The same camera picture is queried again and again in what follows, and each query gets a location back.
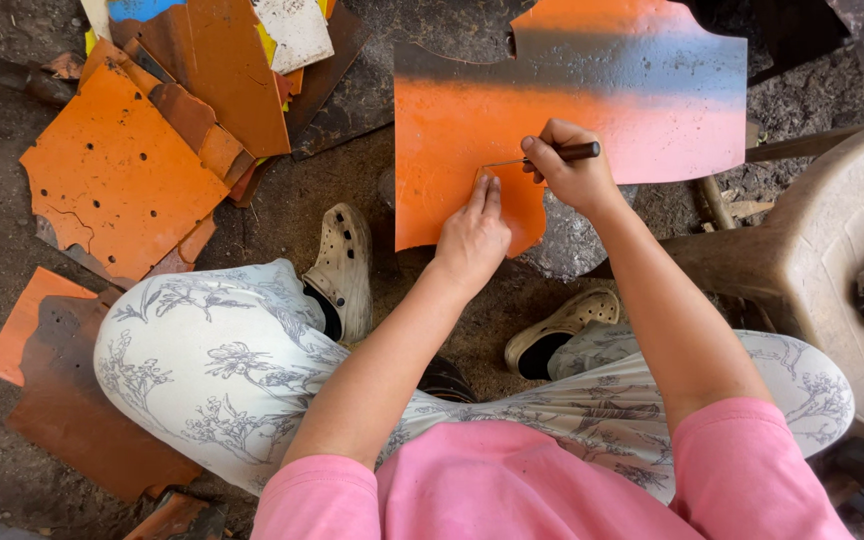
blue painted metal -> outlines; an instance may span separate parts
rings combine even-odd
[[[185,3],[186,0],[116,0],[108,2],[108,16],[115,22],[126,19],[145,22],[171,6]]]

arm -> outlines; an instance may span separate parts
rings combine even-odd
[[[426,366],[505,257],[512,232],[499,217],[499,190],[498,178],[476,181],[409,294],[312,399],[282,467],[316,455],[375,466]]]
[[[625,202],[606,148],[592,159],[565,163],[550,143],[599,141],[598,135],[551,119],[539,137],[525,137],[532,164],[558,200],[588,218],[608,252],[642,356],[661,392],[669,433],[691,412],[719,400],[752,397],[772,403],[769,390],[729,324],[659,245]]]

hand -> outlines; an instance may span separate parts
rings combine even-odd
[[[500,194],[499,178],[478,178],[468,204],[442,225],[429,263],[429,270],[445,276],[465,302],[486,286],[512,242],[512,231],[500,216]]]
[[[559,201],[589,217],[589,213],[594,214],[603,203],[615,201],[616,195],[622,198],[605,148],[598,157],[565,162],[550,144],[570,146],[593,141],[599,141],[595,131],[550,118],[538,137],[530,135],[522,139],[522,151],[529,159],[522,171],[534,173],[536,184],[548,181],[549,189]]]

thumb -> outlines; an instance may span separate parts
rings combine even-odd
[[[545,178],[556,177],[566,170],[566,163],[546,141],[529,135],[522,139],[522,152]]]

wooden handle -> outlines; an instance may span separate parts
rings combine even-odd
[[[599,141],[585,142],[583,144],[573,144],[571,146],[552,146],[556,154],[563,162],[575,162],[576,160],[587,160],[589,158],[598,158],[602,153],[602,146]]]

